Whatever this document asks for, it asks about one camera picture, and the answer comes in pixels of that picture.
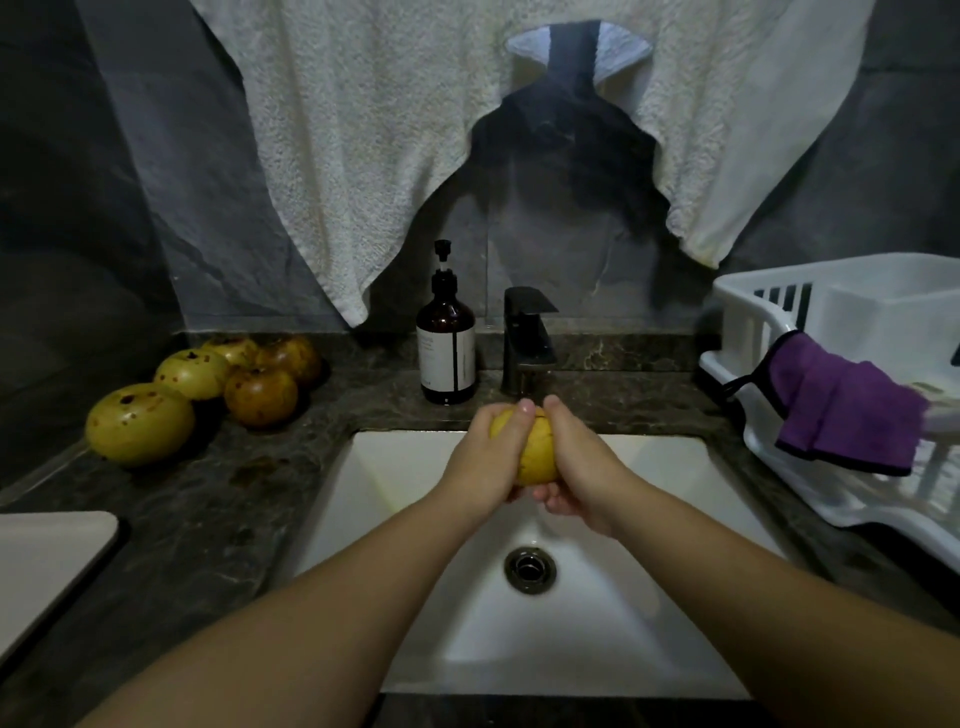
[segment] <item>person's right arm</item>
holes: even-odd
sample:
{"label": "person's right arm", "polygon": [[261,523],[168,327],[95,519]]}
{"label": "person's right arm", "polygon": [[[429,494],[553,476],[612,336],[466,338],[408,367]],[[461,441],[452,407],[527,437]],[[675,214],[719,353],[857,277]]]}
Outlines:
{"label": "person's right arm", "polygon": [[960,640],[791,566],[632,473],[555,396],[564,485],[534,490],[622,543],[789,725],[960,724]]}

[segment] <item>person's left arm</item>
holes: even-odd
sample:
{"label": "person's left arm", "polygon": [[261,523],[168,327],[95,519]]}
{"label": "person's left arm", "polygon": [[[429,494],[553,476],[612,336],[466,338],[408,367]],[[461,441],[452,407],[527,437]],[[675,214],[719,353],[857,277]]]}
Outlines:
{"label": "person's left arm", "polygon": [[360,725],[447,563],[511,491],[534,405],[491,438],[506,406],[477,412],[426,497],[165,655],[80,727]]}

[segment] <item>drain hole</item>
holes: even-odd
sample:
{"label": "drain hole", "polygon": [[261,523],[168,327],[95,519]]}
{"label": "drain hole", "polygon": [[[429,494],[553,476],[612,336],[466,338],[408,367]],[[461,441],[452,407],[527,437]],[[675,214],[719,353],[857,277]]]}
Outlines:
{"label": "drain hole", "polygon": [[503,570],[510,585],[526,595],[543,594],[557,578],[557,565],[553,558],[534,546],[517,548],[507,554]]}

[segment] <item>person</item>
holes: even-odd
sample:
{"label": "person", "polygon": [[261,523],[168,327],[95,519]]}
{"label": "person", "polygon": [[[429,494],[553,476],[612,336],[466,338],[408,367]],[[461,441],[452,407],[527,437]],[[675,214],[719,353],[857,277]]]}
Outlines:
{"label": "person", "polygon": [[[361,725],[444,567],[512,492],[535,409],[522,400],[491,438],[507,406],[480,408],[426,497],[177,647],[80,725]],[[960,640],[791,566],[632,473],[557,397],[543,408],[563,482],[533,497],[623,544],[775,717],[960,723]]]}

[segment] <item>bottle label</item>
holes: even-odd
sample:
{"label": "bottle label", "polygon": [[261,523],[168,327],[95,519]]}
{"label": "bottle label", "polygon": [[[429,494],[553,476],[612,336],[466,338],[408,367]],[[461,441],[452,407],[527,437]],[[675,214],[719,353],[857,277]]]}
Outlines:
{"label": "bottle label", "polygon": [[420,384],[434,392],[459,392],[476,379],[474,329],[434,333],[417,327]]}

